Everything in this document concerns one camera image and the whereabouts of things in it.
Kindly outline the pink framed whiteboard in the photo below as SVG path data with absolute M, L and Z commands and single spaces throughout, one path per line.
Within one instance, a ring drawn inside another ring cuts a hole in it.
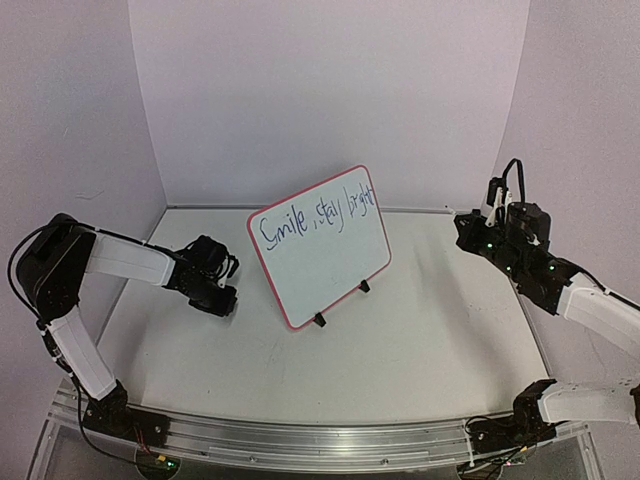
M 392 251 L 369 169 L 356 165 L 251 214 L 247 230 L 285 324 L 325 325 L 326 312 L 369 291 Z

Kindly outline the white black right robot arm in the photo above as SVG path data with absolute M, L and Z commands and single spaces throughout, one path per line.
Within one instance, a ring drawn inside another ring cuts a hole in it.
M 457 246 L 483 257 L 516 292 L 547 314 L 580 326 L 632 358 L 639 356 L 639 305 L 605 286 L 584 267 L 549 250 L 550 217 L 533 203 L 512 203 L 487 218 L 454 218 Z M 567 421 L 639 422 L 639 376 L 612 375 L 584 383 L 539 380 L 513 402 L 513 426 L 541 432 Z

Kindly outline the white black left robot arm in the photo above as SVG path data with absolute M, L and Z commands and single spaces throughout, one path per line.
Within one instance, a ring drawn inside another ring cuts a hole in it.
M 7 265 L 10 287 L 35 315 L 52 359 L 80 387 L 97 420 L 113 435 L 134 430 L 128 393 L 103 360 L 80 313 L 80 290 L 99 273 L 175 291 L 189 306 L 230 315 L 237 290 L 229 284 L 240 266 L 228 248 L 205 235 L 170 250 L 77 221 L 59 213 L 16 247 Z

